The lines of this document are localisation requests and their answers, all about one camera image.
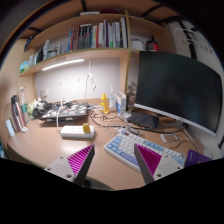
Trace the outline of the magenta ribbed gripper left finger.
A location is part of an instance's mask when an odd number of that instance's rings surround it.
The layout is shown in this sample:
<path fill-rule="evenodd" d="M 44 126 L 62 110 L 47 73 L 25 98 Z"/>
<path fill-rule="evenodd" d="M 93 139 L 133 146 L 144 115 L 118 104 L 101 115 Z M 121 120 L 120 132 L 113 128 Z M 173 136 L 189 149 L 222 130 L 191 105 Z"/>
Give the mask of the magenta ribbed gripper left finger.
<path fill-rule="evenodd" d="M 68 157 L 57 158 L 45 168 L 45 171 L 82 186 L 94 155 L 95 148 L 90 145 Z"/>

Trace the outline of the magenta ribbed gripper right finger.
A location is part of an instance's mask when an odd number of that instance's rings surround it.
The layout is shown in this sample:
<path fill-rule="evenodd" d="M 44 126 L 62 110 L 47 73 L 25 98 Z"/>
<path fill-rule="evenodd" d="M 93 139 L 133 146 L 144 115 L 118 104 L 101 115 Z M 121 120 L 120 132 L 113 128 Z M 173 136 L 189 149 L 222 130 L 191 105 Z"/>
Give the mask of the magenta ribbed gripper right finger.
<path fill-rule="evenodd" d="M 170 155 L 160 155 L 139 144 L 134 145 L 134 154 L 145 184 L 150 184 L 183 168 Z"/>

